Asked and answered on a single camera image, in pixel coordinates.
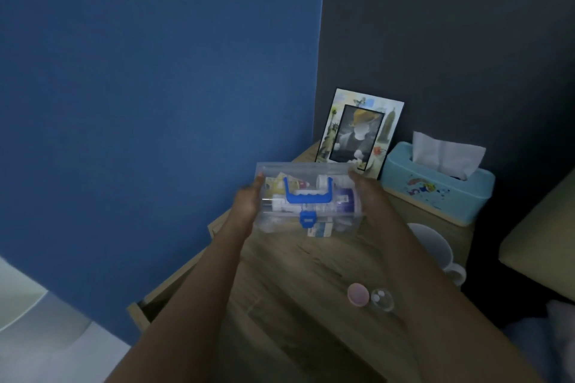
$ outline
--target pink lid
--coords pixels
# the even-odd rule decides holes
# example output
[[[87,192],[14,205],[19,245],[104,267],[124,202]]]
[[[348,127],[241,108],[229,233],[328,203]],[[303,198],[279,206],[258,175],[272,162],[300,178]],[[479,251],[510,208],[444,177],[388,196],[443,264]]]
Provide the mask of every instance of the pink lid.
[[[353,283],[347,288],[349,302],[357,307],[363,307],[369,303],[369,291],[361,283]]]

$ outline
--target blue wall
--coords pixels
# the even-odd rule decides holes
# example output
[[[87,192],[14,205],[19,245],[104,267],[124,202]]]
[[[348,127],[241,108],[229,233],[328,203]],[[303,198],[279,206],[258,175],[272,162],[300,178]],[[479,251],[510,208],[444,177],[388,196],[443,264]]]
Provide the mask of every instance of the blue wall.
[[[321,0],[1,0],[0,254],[128,342],[255,162],[312,140]]]

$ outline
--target mug handle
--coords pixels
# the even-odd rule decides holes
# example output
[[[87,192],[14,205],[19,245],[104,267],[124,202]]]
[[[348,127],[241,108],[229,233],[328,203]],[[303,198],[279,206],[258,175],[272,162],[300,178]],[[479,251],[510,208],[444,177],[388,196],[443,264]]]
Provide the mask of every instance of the mug handle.
[[[450,273],[457,273],[459,275],[459,278],[456,278],[453,283],[456,284],[456,286],[461,286],[464,284],[465,279],[467,278],[467,271],[465,271],[465,268],[463,268],[461,265],[458,265],[457,263],[452,263],[451,265],[449,265],[449,267],[446,269],[446,272],[450,272]]]

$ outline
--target tissue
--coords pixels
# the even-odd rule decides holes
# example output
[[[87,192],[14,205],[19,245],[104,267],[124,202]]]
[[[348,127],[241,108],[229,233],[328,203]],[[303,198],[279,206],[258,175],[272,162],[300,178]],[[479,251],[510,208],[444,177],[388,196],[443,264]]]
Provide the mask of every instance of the tissue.
[[[485,147],[440,141],[421,132],[413,133],[413,162],[461,180],[467,180],[479,168],[485,150]]]

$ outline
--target hand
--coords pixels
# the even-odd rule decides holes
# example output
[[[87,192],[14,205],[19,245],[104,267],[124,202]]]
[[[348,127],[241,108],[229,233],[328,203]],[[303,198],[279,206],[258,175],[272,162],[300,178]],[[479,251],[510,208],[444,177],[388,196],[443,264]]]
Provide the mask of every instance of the hand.
[[[378,218],[383,209],[391,209],[391,204],[380,182],[368,179],[354,170],[349,170],[349,177],[355,183],[355,189],[361,199],[363,213],[371,221]]]
[[[259,212],[260,190],[264,182],[263,174],[256,176],[251,185],[244,186],[236,193],[234,204],[224,223],[224,227],[230,227],[234,231],[240,231],[243,239],[246,239],[252,231],[254,220]]]

